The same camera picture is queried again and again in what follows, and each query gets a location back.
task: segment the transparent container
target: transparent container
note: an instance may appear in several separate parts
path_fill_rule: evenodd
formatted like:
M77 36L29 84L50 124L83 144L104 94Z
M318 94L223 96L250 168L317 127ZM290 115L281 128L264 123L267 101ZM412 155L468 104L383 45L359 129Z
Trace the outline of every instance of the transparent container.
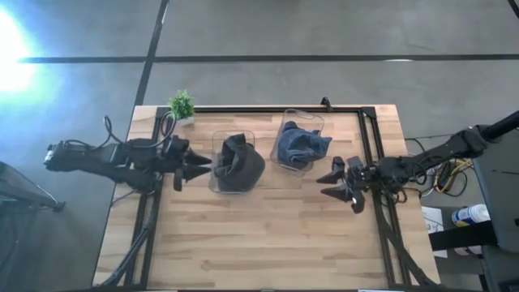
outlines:
M295 122L298 128L306 131L313 131L317 135L321 136L321 132L324 128L324 119L318 115L309 114L298 109L287 109L283 114L283 120L281 121L279 131L277 132L276 142L274 142L272 151L270 152L270 159L288 170L286 172L287 174L303 175L308 170L311 170L314 165L313 162L307 163L304 167L294 167L293 165L288 165L288 163L285 163L284 161L280 161L278 157L278 144L288 122Z
M232 157L222 154L225 141L234 135L245 135L249 146L239 146L240 157ZM253 150L255 137L251 131L228 130L217 131L212 135L212 171L209 179L209 189L223 194L240 194L249 192L258 182L265 168L264 159ZM231 164L231 161L244 160L243 164Z

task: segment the denim cloth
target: denim cloth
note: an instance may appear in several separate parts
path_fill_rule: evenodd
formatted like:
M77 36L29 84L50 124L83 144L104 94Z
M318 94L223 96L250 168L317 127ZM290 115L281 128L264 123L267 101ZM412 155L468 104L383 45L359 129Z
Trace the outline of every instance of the denim cloth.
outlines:
M301 170L310 162L325 157L330 142L332 138L319 136L318 130L306 131L289 121L277 142L277 160L282 165Z
M225 140L212 171L220 191L245 192L252 190L264 169L265 160L246 142L244 134L237 134Z

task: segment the blue jeans fabric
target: blue jeans fabric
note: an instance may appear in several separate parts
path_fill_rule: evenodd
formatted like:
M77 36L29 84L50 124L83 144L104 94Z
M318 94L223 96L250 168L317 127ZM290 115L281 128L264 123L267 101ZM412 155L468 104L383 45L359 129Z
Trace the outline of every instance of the blue jeans fabric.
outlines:
M287 122L277 142L277 160L301 170L310 162L326 156L330 137L319 136L319 131L306 131L293 122Z

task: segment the black metal frame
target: black metal frame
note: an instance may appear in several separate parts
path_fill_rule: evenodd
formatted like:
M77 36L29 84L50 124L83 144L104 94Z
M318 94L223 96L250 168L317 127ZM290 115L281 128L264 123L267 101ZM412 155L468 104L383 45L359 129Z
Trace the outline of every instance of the black metal frame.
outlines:
M256 107L235 107L235 106L222 106L222 107L196 107L195 111L197 113L282 113L288 108L296 109L296 110L304 110L310 113L344 113L344 114L356 114L358 117L359 130L362 138L362 146L364 151L364 156L366 158L367 164L373 163L373 153L371 153L370 140L368 137L367 130L367 122L369 119L373 138L375 141L376 154L378 158L384 156L384 148L382 145L382 138L380 136L380 129L376 117L375 107L365 106L365 107L332 107L329 104L329 101L326 97L323 98L321 105L317 106L256 106ZM167 110L165 107L157 108L156 121L153 128L153 139L157 139L160 125L160 117L163 112ZM157 184L157 189L153 194L153 203L152 203L152 211L148 219L148 224L145 228L143 228L144 222L144 210L146 208L146 202L148 198L144 195L141 196L139 202L139 208L137 210L137 218L135 220L135 228L132 239L131 251L125 257L122 264L118 269L123 268L124 273L126 275L123 286L117 286L117 282L110 283L110 286L98 286L92 287L88 291L137 291L137 290L146 290L148 284L149 277L149 269L152 258L152 249L153 249L153 239L155 236L155 229L157 227L157 218L158 218L158 210L161 200L161 188L162 188L162 177L160 177L160 182ZM418 283L424 286L413 286L410 280L410 271L419 270L416 263L412 260L412 257L407 253L404 248L404 243L401 236L401 228L398 222L397 210L393 204L388 205L388 215L389 222L387 222L384 216L383 204L382 204L382 195L380 194L380 190L371 190L373 196L373 204L375 210L375 217L377 221L377 227L380 235L380 248L382 250L382 258L384 261L384 268L386 272L386 278L388 282L388 288L386 289L397 289L401 291L433 291L433 290L445 290L445 291L467 291L467 290L451 290L446 288L439 288L438 286L427 286L428 282L420 281L419 277L417 277ZM148 230L145 234L146 239L143 240L143 230ZM138 250L142 247L144 241L146 242L145 252L144 252L144 264L141 270L141 277L138 284L134 284L134 274L135 274L135 258L138 254ZM393 244L395 250L397 251L397 257L400 265L400 273L402 284L397 283L395 277L395 271L392 266L392 257L389 250L388 241ZM197 291L215 291L215 290L197 290Z

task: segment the wooden tabletop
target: wooden tabletop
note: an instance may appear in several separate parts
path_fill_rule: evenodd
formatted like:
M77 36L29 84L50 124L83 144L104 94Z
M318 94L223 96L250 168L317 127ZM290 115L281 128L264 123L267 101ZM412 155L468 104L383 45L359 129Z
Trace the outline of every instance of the wooden tabletop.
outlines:
M385 155L406 155L396 106L374 107ZM128 139L151 137L156 109L135 108ZM302 178L281 174L269 158L282 114L196 114L194 125L175 129L207 157L215 131L252 131L266 168L256 188L245 195L210 191L208 174L176 192L173 177L165 176L149 289L387 287L371 194L365 194L364 212L355 215L350 204L320 194L321 188L329 186L315 183L330 171L334 156L360 156L365 162L358 118L319 115L325 121L322 136L333 141L328 155ZM119 185L115 197L128 191L126 185ZM94 283L104 281L127 253L138 201L137 195L130 196L111 208ZM439 282L418 197L410 194L397 211L406 248L418 266ZM397 273L398 263L393 263Z

